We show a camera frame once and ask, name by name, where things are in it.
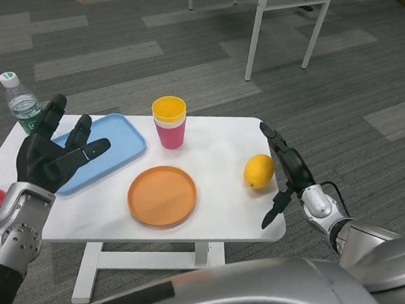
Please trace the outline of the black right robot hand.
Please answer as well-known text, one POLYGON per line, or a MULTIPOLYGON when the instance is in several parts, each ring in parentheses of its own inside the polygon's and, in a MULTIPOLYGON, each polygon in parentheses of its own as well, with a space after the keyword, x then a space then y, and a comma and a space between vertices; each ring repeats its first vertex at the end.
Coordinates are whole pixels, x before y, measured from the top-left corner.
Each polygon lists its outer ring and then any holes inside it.
POLYGON ((260 122, 260 130, 268 139, 268 144, 276 153, 282 171, 286 177, 286 190, 279 191, 273 199, 273 207, 263 218, 261 228, 268 227, 277 217, 283 213, 291 201, 293 193, 301 195, 302 191, 316 183, 304 159, 297 150, 287 145, 285 139, 274 129, 260 122))

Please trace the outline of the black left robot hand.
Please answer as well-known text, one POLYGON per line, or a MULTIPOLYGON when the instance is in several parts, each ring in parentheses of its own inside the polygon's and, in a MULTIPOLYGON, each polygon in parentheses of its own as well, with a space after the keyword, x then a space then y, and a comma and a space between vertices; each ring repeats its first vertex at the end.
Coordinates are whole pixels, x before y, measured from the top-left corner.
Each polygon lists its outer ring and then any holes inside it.
POLYGON ((67 141, 61 147, 53 140, 53 133, 65 113, 67 98, 56 94, 40 117, 17 154, 17 180, 37 185, 50 193, 57 192, 85 164, 110 149, 110 141, 101 138, 88 142, 92 118, 82 115, 67 141))

